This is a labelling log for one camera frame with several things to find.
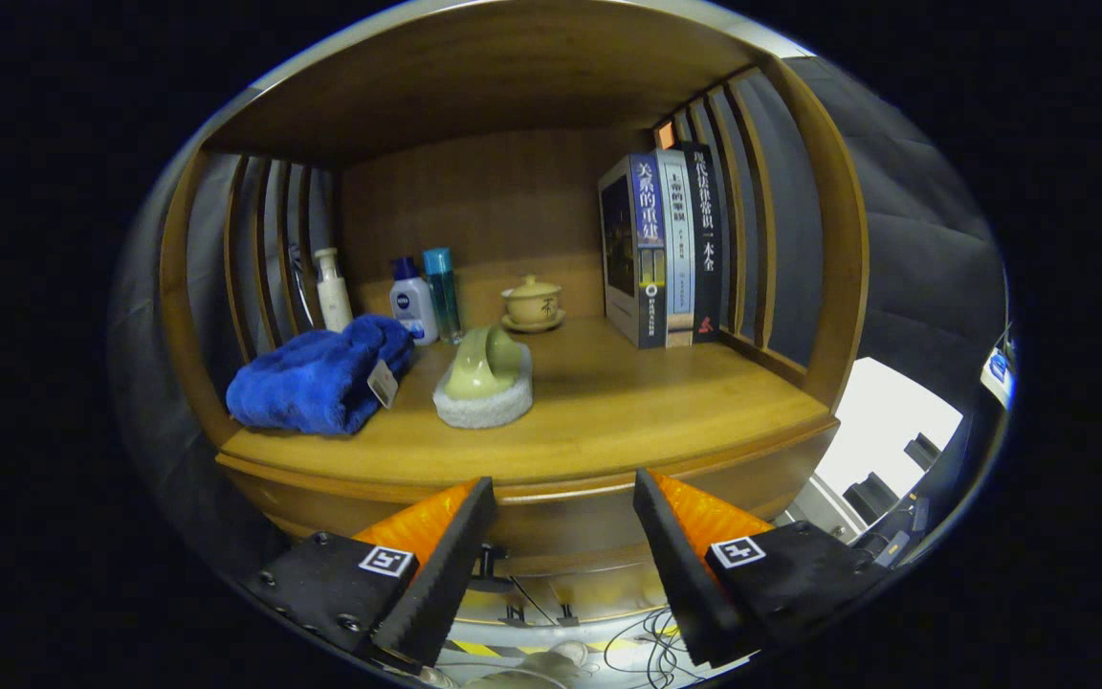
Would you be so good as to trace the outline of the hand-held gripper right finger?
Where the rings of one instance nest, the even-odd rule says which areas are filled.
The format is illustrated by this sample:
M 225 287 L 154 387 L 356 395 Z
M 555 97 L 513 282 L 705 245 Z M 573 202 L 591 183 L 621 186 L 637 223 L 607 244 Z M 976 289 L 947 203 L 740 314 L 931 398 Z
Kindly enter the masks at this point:
M 801 644 L 892 575 L 812 523 L 774 527 L 651 470 L 637 470 L 633 507 L 691 663 Z

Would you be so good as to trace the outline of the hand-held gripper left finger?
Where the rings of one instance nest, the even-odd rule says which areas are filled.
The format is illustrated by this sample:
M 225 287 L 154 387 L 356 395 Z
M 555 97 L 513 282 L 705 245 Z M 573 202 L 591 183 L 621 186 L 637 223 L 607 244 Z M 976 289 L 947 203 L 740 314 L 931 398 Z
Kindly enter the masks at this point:
M 463 481 L 353 537 L 314 532 L 245 588 L 354 661 L 421 670 L 437 663 L 496 513 L 490 477 Z

